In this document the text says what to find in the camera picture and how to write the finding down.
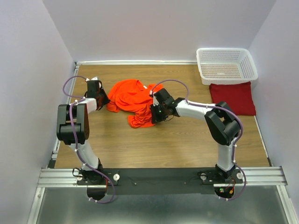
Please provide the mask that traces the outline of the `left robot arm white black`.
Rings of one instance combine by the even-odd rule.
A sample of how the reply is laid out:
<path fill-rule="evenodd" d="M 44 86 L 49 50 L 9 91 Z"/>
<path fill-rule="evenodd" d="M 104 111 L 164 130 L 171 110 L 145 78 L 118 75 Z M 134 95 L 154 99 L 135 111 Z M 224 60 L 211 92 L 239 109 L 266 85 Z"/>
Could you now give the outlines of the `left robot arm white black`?
<path fill-rule="evenodd" d="M 57 109 L 57 138 L 69 146 L 77 155 L 81 168 L 78 178 L 93 185 L 109 184 L 100 159 L 89 142 L 88 115 L 101 110 L 110 102 L 102 82 L 94 77 L 86 79 L 87 91 L 72 104 L 62 104 Z"/>

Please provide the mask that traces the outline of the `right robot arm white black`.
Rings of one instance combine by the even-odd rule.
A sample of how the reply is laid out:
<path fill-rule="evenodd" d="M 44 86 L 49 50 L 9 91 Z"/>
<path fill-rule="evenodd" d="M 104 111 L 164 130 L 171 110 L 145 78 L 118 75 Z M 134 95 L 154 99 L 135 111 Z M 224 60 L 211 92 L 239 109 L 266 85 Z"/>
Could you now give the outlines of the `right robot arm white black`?
<path fill-rule="evenodd" d="M 165 121 L 169 116 L 204 120 L 212 138 L 218 144 L 218 160 L 212 169 L 212 182 L 225 183 L 235 171 L 235 142 L 242 132 L 238 117 L 224 101 L 218 104 L 199 104 L 185 98 L 174 99 L 165 88 L 150 91 L 152 123 Z"/>

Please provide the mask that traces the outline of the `orange t shirt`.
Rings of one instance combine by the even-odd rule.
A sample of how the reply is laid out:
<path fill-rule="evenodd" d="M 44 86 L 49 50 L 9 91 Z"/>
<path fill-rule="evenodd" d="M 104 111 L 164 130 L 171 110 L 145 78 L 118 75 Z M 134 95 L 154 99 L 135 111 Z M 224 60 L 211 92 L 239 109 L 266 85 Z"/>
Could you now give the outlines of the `orange t shirt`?
<path fill-rule="evenodd" d="M 150 106 L 153 104 L 153 98 L 150 97 L 150 91 L 161 90 L 162 84 L 155 86 L 150 84 L 144 86 L 140 80 L 127 79 L 117 82 L 108 94 L 110 102 L 107 110 L 110 112 L 131 112 L 128 116 L 128 124 L 132 128 L 152 127 L 152 115 Z"/>

